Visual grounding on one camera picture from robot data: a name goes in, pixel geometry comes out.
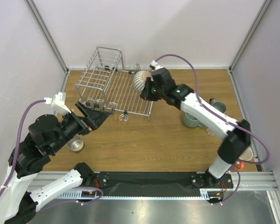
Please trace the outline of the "white ribbed ceramic mug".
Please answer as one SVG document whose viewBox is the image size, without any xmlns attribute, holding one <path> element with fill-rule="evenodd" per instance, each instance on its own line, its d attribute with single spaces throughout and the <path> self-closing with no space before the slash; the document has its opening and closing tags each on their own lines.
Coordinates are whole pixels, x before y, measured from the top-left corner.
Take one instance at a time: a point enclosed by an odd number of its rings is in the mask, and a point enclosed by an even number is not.
<svg viewBox="0 0 280 224">
<path fill-rule="evenodd" d="M 145 70 L 137 71 L 134 74 L 132 86 L 138 93 L 143 92 L 147 77 L 152 77 L 152 75 L 149 71 L 145 71 Z"/>
</svg>

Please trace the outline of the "large teal glazed mug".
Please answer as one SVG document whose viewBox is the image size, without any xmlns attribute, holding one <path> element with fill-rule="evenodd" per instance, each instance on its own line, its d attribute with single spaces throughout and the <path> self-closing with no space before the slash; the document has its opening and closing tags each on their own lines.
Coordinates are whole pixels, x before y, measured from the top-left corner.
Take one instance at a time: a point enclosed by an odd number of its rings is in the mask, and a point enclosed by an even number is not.
<svg viewBox="0 0 280 224">
<path fill-rule="evenodd" d="M 196 117 L 186 112 L 182 115 L 182 121 L 185 126 L 190 128 L 195 128 L 195 127 L 205 128 L 205 125 L 200 120 L 198 120 Z"/>
</svg>

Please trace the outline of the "orange mug white inside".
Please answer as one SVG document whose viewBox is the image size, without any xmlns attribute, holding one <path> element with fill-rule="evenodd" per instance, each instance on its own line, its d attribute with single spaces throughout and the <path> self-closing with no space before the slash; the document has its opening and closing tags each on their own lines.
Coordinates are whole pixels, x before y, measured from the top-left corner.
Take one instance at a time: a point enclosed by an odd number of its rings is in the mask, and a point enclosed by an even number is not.
<svg viewBox="0 0 280 224">
<path fill-rule="evenodd" d="M 242 170 L 245 167 L 245 162 L 250 161 L 253 158 L 253 150 L 251 147 L 248 147 L 236 161 L 235 167 L 238 170 Z"/>
</svg>

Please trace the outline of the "grey green ceramic mug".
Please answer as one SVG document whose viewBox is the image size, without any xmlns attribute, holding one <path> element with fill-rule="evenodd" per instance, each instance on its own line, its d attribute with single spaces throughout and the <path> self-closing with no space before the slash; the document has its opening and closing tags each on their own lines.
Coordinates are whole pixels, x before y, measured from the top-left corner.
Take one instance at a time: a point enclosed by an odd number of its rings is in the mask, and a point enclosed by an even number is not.
<svg viewBox="0 0 280 224">
<path fill-rule="evenodd" d="M 217 101 L 215 98 L 210 98 L 209 104 L 211 106 L 213 106 L 214 108 L 216 108 L 221 113 L 226 113 L 226 111 L 227 111 L 226 104 L 221 101 Z"/>
</svg>

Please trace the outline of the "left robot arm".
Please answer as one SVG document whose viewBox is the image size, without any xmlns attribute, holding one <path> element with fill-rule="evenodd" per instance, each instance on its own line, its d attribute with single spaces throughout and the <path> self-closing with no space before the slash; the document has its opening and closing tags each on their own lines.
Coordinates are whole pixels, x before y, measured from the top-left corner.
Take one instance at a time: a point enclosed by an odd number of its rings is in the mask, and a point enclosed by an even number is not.
<svg viewBox="0 0 280 224">
<path fill-rule="evenodd" d="M 60 194 L 80 186 L 89 187 L 94 182 L 94 172 L 82 162 L 60 179 L 28 191 L 30 183 L 51 161 L 51 156 L 76 135 L 97 130 L 110 116 L 109 112 L 89 108 L 81 102 L 77 102 L 76 107 L 82 116 L 67 111 L 62 121 L 52 114 L 38 117 L 21 141 L 23 122 L 29 110 L 24 112 L 16 146 L 8 160 L 7 176 L 0 189 L 0 224 L 26 224 Z"/>
</svg>

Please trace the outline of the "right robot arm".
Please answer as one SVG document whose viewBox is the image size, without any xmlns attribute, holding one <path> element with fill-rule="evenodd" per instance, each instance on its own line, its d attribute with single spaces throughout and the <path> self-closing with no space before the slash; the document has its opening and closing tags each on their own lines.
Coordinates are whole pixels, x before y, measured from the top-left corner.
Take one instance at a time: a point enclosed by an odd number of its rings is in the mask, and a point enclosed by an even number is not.
<svg viewBox="0 0 280 224">
<path fill-rule="evenodd" d="M 215 161 L 206 170 L 206 184 L 212 188 L 222 183 L 223 175 L 251 144 L 250 124 L 220 112 L 185 84 L 177 85 L 165 68 L 154 70 L 146 78 L 140 97 L 148 101 L 163 99 L 209 127 L 222 140 Z"/>
</svg>

